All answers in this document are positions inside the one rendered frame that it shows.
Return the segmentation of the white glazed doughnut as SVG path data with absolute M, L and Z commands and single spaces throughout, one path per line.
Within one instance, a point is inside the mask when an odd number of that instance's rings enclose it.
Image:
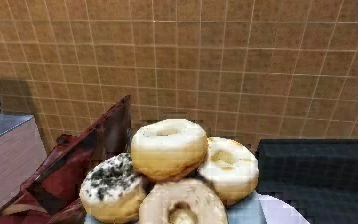
M 252 193 L 259 180 L 258 160 L 241 143 L 222 137 L 209 137 L 207 157 L 199 174 L 226 206 Z
M 177 181 L 207 154 L 206 131 L 187 119 L 165 119 L 143 126 L 131 141 L 134 168 L 151 181 Z

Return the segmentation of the pale brown glazed doughnut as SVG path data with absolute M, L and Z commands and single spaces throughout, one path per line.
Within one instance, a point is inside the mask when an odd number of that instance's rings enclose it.
M 139 208 L 138 224 L 229 224 L 221 199 L 202 181 L 156 184 Z

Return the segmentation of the black speckled white doughnut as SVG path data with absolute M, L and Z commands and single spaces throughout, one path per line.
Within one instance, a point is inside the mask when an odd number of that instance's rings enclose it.
M 103 223 L 136 221 L 147 193 L 146 181 L 133 167 L 131 155 L 120 153 L 99 163 L 83 180 L 79 197 L 86 213 Z

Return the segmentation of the dark red box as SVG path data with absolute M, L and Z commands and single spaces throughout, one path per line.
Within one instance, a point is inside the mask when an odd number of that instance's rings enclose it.
M 80 186 L 98 163 L 127 150 L 131 97 L 123 97 L 78 136 L 63 134 L 20 191 L 0 208 L 0 224 L 84 224 Z

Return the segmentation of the pale blue plate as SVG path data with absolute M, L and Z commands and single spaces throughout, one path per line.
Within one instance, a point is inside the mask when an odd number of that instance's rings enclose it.
M 229 224 L 310 224 L 291 205 L 256 191 L 229 207 L 227 215 Z

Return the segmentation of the black cloth block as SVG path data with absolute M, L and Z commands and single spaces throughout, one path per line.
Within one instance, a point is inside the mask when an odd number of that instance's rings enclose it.
M 310 224 L 358 224 L 358 139 L 264 139 L 257 191 Z

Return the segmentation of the pale wooden cabinet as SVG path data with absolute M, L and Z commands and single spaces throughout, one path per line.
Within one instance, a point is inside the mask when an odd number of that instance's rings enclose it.
M 33 115 L 0 115 L 0 208 L 46 157 Z

